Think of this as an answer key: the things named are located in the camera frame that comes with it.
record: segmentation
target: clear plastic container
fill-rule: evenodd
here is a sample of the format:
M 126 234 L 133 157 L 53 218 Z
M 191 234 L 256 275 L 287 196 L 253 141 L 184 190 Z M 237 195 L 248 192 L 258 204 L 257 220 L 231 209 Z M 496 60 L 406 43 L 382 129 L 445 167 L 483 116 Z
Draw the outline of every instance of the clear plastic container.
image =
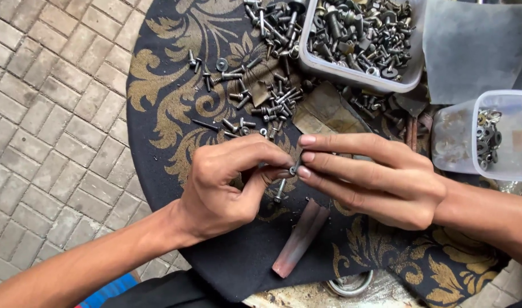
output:
M 499 161 L 487 170 L 478 164 L 476 129 L 478 110 L 503 113 L 496 124 L 503 141 L 497 149 Z M 486 178 L 522 181 L 522 91 L 488 91 L 462 104 L 443 108 L 432 125 L 432 162 L 444 171 L 481 174 Z
M 404 3 L 406 0 L 396 0 L 397 3 Z M 422 33 L 425 22 L 426 0 L 409 0 L 412 6 L 412 24 L 417 28 L 411 34 L 411 60 L 408 67 L 400 70 L 402 82 L 386 80 L 384 78 L 370 76 L 368 74 L 341 67 L 325 60 L 312 56 L 307 48 L 312 20 L 316 9 L 316 0 L 310 0 L 309 8 L 306 12 L 305 23 L 299 41 L 299 66 L 307 74 L 329 80 L 338 84 L 345 84 L 353 87 L 361 87 L 378 93 L 406 93 L 413 90 L 421 79 L 422 68 L 425 65 L 425 56 L 422 52 Z

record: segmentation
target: pile of screws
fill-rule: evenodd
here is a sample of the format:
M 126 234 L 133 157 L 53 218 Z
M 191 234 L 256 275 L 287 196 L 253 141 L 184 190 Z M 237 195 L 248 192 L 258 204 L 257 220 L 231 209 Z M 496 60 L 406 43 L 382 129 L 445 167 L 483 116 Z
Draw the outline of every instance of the pile of screws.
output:
M 496 110 L 479 110 L 478 127 L 476 128 L 476 150 L 479 167 L 487 170 L 490 163 L 498 163 L 497 149 L 503 141 L 501 132 L 497 130 L 497 123 L 503 116 Z
M 400 82 L 411 59 L 411 5 L 392 0 L 318 0 L 307 42 L 316 58 Z

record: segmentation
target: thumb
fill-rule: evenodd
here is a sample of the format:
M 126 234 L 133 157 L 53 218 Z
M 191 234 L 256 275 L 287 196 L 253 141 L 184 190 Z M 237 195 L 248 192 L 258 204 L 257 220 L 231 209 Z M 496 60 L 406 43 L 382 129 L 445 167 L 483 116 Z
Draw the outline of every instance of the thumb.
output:
M 261 202 L 265 190 L 277 179 L 292 178 L 289 170 L 270 165 L 257 169 L 242 190 L 242 198 L 248 202 Z

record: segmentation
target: hand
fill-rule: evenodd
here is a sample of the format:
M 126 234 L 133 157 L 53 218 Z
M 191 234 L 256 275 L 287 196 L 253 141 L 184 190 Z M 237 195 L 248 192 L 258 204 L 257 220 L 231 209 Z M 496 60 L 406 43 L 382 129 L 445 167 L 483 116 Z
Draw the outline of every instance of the hand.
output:
M 299 146 L 305 150 L 304 166 L 298 169 L 302 181 L 385 225 L 424 230 L 446 197 L 432 162 L 404 143 L 375 134 L 303 135 Z M 375 162 L 329 152 L 364 155 Z
M 267 165 L 259 168 L 260 163 Z M 227 233 L 256 217 L 266 188 L 276 179 L 291 177 L 293 158 L 260 134 L 232 139 L 196 150 L 185 185 L 175 204 L 187 245 Z M 241 171 L 253 173 L 244 189 L 229 185 Z

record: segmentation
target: container of washers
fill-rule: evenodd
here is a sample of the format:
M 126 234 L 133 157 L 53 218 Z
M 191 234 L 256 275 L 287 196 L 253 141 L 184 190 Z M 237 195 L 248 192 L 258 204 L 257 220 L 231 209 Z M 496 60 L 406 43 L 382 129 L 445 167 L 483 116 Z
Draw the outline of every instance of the container of washers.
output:
M 492 155 L 478 157 L 488 152 Z M 432 162 L 443 171 L 522 181 L 522 91 L 488 91 L 439 110 L 432 124 Z
M 396 3 L 402 4 L 406 0 L 395 0 Z M 353 70 L 352 68 L 338 66 L 318 59 L 307 50 L 307 42 L 314 13 L 316 11 L 316 0 L 310 0 L 309 7 L 305 15 L 305 23 L 299 40 L 299 66 L 307 74 L 316 76 L 321 79 L 329 80 L 337 84 L 345 84 L 352 87 L 368 89 L 376 93 L 406 93 L 413 90 L 421 79 L 422 71 L 425 65 L 425 57 L 422 52 L 422 33 L 424 29 L 426 0 L 409 0 L 412 7 L 412 23 L 416 29 L 409 38 L 411 48 L 409 53 L 412 58 L 408 61 L 405 69 L 399 71 L 402 75 L 402 81 L 386 80 L 384 78 L 368 75 L 364 72 Z

